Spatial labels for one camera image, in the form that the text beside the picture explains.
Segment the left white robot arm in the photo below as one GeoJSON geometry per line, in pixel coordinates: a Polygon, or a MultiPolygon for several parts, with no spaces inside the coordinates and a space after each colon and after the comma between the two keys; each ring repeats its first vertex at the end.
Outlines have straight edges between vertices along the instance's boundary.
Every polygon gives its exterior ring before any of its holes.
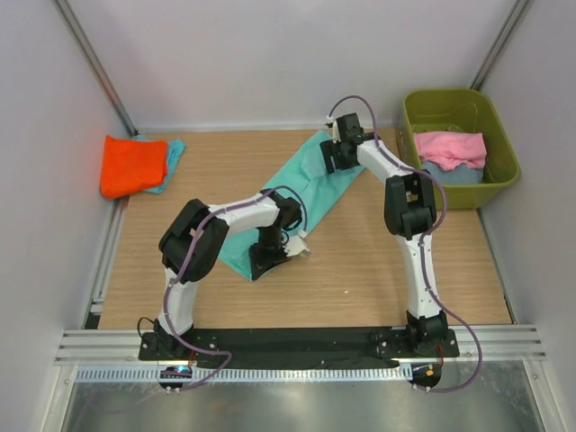
{"type": "Polygon", "coordinates": [[[184,206],[158,245],[166,289],[153,330],[142,338],[141,356],[179,360],[194,351],[196,294],[227,239],[257,231],[246,247],[251,281],[309,250],[305,204],[296,192],[284,197],[279,189],[229,204],[209,206],[194,199],[184,206]]]}

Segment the teal t shirt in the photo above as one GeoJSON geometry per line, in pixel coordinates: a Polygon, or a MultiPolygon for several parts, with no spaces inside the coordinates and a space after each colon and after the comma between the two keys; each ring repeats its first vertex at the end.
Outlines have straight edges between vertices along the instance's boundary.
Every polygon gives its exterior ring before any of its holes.
{"type": "MultiPolygon", "coordinates": [[[[331,137],[319,130],[313,134],[294,155],[265,184],[266,188],[286,185],[289,191],[281,190],[283,196],[300,196],[308,212],[308,224],[290,231],[312,231],[329,212],[364,168],[356,166],[332,174],[326,171],[320,143],[331,137]]],[[[226,239],[219,260],[246,279],[251,278],[248,248],[257,242],[258,232],[250,229],[226,239]]]]}

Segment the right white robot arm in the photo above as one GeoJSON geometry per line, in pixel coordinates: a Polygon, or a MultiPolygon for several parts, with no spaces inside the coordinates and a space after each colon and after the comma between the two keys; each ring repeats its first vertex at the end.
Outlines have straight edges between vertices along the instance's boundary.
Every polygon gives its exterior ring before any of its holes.
{"type": "Polygon", "coordinates": [[[384,186],[384,224],[399,243],[409,287],[405,343],[413,355],[431,356],[446,339],[448,325],[432,263],[437,206],[430,175],[401,162],[362,128],[355,113],[329,117],[327,126],[332,138],[320,143],[327,172],[364,167],[384,186]]]}

